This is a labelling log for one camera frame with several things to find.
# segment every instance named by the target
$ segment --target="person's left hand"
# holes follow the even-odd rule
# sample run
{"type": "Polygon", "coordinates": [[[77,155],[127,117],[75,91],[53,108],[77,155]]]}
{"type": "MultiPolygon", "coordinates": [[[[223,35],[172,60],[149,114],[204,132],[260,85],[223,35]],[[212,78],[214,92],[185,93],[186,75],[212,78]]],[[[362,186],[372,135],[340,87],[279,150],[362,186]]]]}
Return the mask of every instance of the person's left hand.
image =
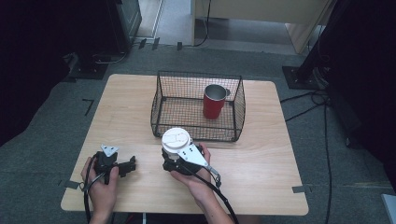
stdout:
{"type": "MultiPolygon", "coordinates": [[[[84,181],[90,160],[91,158],[89,157],[81,171],[81,176],[84,181]]],[[[96,159],[92,163],[88,183],[91,183],[97,176],[96,172],[93,170],[95,164],[96,159]]],[[[108,185],[98,180],[91,186],[89,192],[93,206],[93,216],[91,223],[107,223],[107,220],[110,217],[117,200],[118,175],[119,167],[115,166],[111,169],[108,185]]]]}

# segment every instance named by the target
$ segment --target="red cup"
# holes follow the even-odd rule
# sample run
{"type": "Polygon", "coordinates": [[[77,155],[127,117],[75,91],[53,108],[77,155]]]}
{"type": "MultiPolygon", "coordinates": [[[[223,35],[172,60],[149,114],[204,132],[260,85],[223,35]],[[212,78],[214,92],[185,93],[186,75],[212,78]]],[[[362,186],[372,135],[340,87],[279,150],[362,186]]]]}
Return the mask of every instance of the red cup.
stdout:
{"type": "Polygon", "coordinates": [[[230,91],[224,87],[211,84],[205,88],[204,95],[204,116],[207,119],[217,119],[221,109],[224,107],[225,98],[230,95],[230,91]]]}

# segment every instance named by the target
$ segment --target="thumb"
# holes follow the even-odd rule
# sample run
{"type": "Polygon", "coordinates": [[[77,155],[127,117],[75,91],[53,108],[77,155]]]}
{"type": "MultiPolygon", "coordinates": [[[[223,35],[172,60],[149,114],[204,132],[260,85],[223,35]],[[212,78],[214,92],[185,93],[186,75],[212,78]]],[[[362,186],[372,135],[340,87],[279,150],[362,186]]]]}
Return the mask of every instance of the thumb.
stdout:
{"type": "Polygon", "coordinates": [[[118,166],[114,166],[111,169],[111,172],[110,172],[110,179],[108,181],[108,185],[111,188],[115,189],[117,187],[118,180],[119,180],[119,167],[118,166]]]}
{"type": "Polygon", "coordinates": [[[202,152],[204,153],[204,158],[205,158],[205,160],[207,161],[207,163],[210,164],[210,156],[211,156],[211,155],[210,155],[209,150],[207,149],[207,147],[206,147],[205,144],[200,143],[199,145],[202,147],[202,152]]]}

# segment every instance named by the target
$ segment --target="floor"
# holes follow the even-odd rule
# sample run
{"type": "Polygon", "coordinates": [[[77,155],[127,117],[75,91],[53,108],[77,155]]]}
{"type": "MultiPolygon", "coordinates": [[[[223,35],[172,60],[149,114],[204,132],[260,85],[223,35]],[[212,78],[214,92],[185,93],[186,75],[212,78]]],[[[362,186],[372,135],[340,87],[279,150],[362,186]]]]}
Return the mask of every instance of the floor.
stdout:
{"type": "MultiPolygon", "coordinates": [[[[187,0],[139,0],[142,24],[137,40],[160,44],[192,45],[191,1],[187,0]]],[[[206,28],[204,18],[195,22],[194,44],[202,43],[206,28]]],[[[318,39],[320,27],[312,35],[309,45],[318,39]]],[[[209,35],[200,48],[257,51],[278,54],[296,54],[284,23],[241,20],[209,20],[209,35]]],[[[303,52],[307,55],[309,47],[303,52]]]]}

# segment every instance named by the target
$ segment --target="wooden table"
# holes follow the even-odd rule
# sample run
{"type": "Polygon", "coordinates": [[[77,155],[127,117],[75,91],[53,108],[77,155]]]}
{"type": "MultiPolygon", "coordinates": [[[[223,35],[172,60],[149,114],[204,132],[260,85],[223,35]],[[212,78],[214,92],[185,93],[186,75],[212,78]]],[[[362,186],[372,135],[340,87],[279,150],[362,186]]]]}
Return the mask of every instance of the wooden table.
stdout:
{"type": "MultiPolygon", "coordinates": [[[[295,215],[308,212],[276,86],[244,81],[245,126],[235,143],[207,142],[211,165],[221,174],[221,191],[239,215],[295,215]]],[[[119,181],[115,211],[201,213],[185,186],[163,170],[161,139],[150,128],[156,77],[113,75],[109,78],[71,180],[101,144],[119,147],[118,162],[136,156],[136,170],[119,181]]],[[[62,209],[83,211],[83,193],[67,189],[62,209]]]]}

